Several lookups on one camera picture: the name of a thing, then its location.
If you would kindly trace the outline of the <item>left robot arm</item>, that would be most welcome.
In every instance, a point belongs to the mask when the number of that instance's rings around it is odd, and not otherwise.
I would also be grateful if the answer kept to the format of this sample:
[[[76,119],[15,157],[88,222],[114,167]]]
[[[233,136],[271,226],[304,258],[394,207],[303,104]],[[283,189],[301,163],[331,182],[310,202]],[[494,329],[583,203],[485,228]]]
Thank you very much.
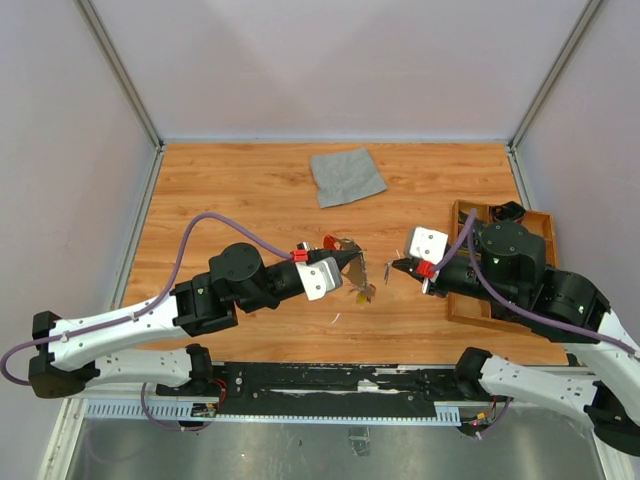
[[[343,269],[361,256],[358,247],[298,250],[267,266],[254,246],[235,243],[210,259],[207,272],[130,307],[78,319],[38,313],[32,324],[38,353],[29,362],[29,384],[43,399],[144,382],[203,395],[215,378],[207,348],[192,343],[158,352],[145,344],[232,328],[240,312],[274,310],[298,295],[319,300],[342,286]]]

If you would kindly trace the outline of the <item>blue key tag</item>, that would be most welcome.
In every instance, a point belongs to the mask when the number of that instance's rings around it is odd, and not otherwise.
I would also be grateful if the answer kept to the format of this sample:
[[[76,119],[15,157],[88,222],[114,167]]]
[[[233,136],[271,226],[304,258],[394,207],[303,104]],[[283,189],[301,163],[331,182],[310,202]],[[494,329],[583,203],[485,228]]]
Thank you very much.
[[[390,275],[391,275],[391,270],[392,270],[392,264],[393,264],[393,260],[390,260],[385,264],[385,270],[384,270],[384,276],[383,276],[385,285],[388,285]]]

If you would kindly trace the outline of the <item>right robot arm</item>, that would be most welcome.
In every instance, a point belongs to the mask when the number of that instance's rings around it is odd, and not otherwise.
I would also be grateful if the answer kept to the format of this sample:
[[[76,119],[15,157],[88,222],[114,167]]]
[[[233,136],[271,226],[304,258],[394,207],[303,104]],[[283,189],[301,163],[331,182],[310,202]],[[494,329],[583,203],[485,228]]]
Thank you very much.
[[[442,232],[415,227],[391,266],[427,295],[501,305],[506,321],[562,345],[594,376],[555,376],[469,347],[452,377],[460,397],[535,404],[586,424],[611,448],[639,454],[639,346],[593,282],[547,263],[542,237],[513,221],[467,219],[450,244]]]

